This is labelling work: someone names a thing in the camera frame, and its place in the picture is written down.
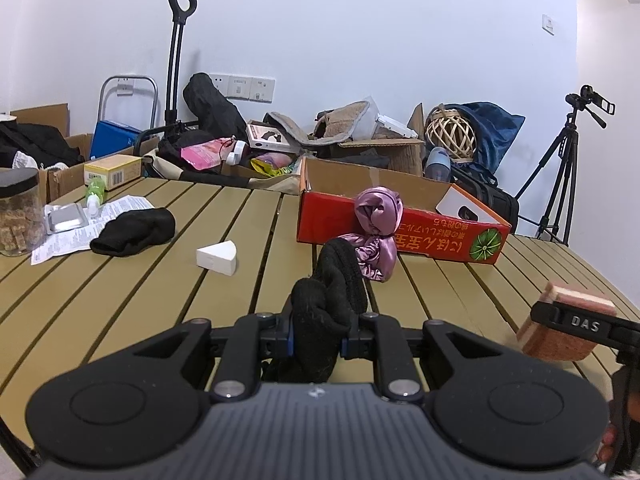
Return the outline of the clear jar with black lid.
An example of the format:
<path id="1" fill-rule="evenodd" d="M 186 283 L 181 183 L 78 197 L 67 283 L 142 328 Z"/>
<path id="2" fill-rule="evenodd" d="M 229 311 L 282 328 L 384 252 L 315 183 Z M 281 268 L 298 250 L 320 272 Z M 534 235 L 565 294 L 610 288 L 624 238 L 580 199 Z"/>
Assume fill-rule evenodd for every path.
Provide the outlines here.
<path id="1" fill-rule="evenodd" d="M 39 194 L 39 172 L 34 168 L 1 171 L 0 250 L 5 256 L 29 254 L 46 237 Z"/>

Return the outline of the white wall switch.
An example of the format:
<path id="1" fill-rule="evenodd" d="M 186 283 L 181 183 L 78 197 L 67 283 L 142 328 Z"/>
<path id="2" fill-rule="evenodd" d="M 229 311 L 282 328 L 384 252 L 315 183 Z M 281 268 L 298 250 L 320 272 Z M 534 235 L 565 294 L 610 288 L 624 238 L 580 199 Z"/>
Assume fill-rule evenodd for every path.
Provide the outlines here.
<path id="1" fill-rule="evenodd" d="M 550 36 L 555 35 L 554 21 L 547 14 L 541 17 L 541 28 Z"/>

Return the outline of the pink satin scrunchie cloth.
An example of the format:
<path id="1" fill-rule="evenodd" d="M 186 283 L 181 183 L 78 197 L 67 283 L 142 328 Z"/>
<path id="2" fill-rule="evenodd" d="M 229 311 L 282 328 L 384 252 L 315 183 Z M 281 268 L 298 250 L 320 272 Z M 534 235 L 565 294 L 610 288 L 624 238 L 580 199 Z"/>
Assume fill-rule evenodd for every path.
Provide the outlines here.
<path id="1" fill-rule="evenodd" d="M 375 186 L 357 195 L 354 211 L 361 233 L 347 233 L 341 238 L 355 249 L 362 276 L 384 283 L 396 266 L 395 234 L 404 214 L 404 203 L 397 192 Z"/>

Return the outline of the blue water bottle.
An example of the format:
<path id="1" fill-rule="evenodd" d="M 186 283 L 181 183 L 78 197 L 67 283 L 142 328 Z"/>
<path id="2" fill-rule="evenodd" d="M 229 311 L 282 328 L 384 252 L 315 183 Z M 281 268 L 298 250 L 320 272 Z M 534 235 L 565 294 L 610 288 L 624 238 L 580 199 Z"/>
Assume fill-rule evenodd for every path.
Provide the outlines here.
<path id="1" fill-rule="evenodd" d="M 435 146 L 428 153 L 423 170 L 424 177 L 439 182 L 449 182 L 451 177 L 451 159 L 448 152 Z"/>

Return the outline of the pink brown scrub sponge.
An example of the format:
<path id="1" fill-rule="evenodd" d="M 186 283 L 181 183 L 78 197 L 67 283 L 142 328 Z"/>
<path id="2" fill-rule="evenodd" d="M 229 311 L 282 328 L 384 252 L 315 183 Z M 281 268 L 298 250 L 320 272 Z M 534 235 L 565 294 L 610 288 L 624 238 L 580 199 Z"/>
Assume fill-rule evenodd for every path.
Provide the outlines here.
<path id="1" fill-rule="evenodd" d="M 551 325 L 537 323 L 529 316 L 518 330 L 516 340 L 523 353 L 548 362 L 585 359 L 597 344 L 582 335 L 603 332 L 603 324 L 591 315 L 600 313 L 613 318 L 617 315 L 615 304 L 608 297 L 567 284 L 549 282 L 538 301 L 550 304 L 551 308 L 541 313 L 547 315 Z"/>

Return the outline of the large cardboard box left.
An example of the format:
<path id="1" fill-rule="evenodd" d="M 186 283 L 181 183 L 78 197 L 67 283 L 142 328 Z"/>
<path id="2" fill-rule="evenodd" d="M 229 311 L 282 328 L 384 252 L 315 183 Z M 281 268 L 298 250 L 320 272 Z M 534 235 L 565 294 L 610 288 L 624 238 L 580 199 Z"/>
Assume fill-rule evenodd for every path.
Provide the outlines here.
<path id="1" fill-rule="evenodd" d="M 84 185 L 91 133 L 70 135 L 67 103 L 1 114 L 1 169 L 32 168 L 44 204 Z"/>

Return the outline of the white paper sheet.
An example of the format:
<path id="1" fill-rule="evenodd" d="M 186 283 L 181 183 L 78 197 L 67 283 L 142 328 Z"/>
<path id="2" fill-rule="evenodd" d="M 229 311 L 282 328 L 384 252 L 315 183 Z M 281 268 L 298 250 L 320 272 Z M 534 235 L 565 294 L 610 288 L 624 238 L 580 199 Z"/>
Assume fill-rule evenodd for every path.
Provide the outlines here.
<path id="1" fill-rule="evenodd" d="M 90 242 L 98 237 L 107 222 L 128 211 L 152 209 L 153 205 L 142 196 L 126 195 L 101 206 L 100 214 L 88 220 L 86 226 L 70 231 L 49 234 L 30 256 L 30 264 L 38 266 L 51 258 L 67 256 L 88 250 Z"/>

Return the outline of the woven rattan ball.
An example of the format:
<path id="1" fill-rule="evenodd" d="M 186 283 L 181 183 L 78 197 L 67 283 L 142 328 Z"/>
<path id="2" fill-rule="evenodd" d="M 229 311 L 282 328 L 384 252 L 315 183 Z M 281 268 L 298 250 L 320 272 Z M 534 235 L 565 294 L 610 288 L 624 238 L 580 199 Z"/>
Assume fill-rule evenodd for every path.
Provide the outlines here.
<path id="1" fill-rule="evenodd" d="M 477 138 L 469 121 L 454 108 L 434 107 L 425 119 L 425 136 L 438 148 L 444 148 L 454 162 L 472 162 Z"/>

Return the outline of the blue folding cart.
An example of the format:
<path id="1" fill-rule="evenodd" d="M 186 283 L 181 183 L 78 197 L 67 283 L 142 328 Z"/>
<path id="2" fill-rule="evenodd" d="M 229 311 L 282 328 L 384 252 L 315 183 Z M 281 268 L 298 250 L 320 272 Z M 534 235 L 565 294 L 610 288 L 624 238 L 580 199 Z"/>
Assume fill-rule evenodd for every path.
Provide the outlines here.
<path id="1" fill-rule="evenodd" d="M 132 148 L 142 130 L 154 128 L 159 94 L 157 83 L 150 76 L 107 77 L 100 88 L 89 158 Z"/>

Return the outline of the white wedge block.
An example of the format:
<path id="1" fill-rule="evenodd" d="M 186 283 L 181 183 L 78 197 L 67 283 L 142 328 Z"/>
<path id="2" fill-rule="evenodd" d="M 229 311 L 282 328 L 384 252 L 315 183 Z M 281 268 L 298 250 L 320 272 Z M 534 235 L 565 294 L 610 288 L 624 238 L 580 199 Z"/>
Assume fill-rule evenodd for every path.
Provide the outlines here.
<path id="1" fill-rule="evenodd" d="M 232 240 L 198 248 L 196 264 L 203 269 L 232 276 L 238 267 L 238 250 Z"/>

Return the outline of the black sock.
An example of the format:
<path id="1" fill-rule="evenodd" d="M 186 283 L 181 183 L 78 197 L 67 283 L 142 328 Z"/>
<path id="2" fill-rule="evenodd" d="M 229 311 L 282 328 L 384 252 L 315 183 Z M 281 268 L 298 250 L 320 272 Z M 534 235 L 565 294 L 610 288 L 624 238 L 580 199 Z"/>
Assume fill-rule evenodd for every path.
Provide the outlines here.
<path id="1" fill-rule="evenodd" d="M 99 255 L 128 257 L 170 242 L 175 232 L 176 220 L 166 208 L 126 211 L 107 222 L 90 249 Z"/>
<path id="2" fill-rule="evenodd" d="M 321 384 L 331 377 L 352 317 L 368 300 L 355 249 L 337 237 L 323 245 L 316 270 L 292 288 L 293 352 L 262 368 L 264 382 Z"/>

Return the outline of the black sock on table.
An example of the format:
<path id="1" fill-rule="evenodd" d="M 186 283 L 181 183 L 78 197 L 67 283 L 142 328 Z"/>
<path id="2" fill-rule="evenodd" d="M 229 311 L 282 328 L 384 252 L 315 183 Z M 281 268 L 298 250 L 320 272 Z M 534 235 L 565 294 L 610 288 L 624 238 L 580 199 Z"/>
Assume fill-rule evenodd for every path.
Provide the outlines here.
<path id="1" fill-rule="evenodd" d="M 166 208 L 126 211 L 107 222 L 90 249 L 99 255 L 128 257 L 170 242 L 175 232 L 176 220 Z"/>

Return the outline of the small green bottle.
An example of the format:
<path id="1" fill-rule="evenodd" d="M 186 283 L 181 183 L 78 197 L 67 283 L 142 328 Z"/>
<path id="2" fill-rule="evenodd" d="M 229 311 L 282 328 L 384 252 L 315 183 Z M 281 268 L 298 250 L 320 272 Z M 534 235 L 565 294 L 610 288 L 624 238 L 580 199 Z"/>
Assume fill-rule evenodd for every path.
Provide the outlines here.
<path id="1" fill-rule="evenodd" d="M 89 218 L 99 217 L 105 192 L 105 183 L 101 177 L 89 179 L 86 189 L 86 208 Z"/>

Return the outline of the black bag by wall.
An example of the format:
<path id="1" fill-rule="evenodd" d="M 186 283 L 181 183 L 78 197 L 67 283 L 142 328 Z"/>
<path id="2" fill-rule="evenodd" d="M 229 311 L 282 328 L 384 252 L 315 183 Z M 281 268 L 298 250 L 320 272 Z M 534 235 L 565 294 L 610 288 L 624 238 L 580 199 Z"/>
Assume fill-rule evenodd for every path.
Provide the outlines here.
<path id="1" fill-rule="evenodd" d="M 192 75 L 182 95 L 190 112 L 198 118 L 201 130 L 215 139 L 247 141 L 247 125 L 239 110 L 222 95 L 206 73 Z"/>

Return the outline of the yellow small carton box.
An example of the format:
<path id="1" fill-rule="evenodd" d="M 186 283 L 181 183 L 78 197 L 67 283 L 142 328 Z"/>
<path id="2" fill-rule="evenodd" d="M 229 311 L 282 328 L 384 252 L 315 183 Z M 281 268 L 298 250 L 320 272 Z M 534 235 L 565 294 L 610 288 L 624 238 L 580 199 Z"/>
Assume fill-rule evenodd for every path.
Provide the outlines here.
<path id="1" fill-rule="evenodd" d="M 105 191 L 120 188 L 141 175 L 142 158 L 134 155 L 114 154 L 86 162 L 84 166 L 85 185 L 102 181 Z"/>

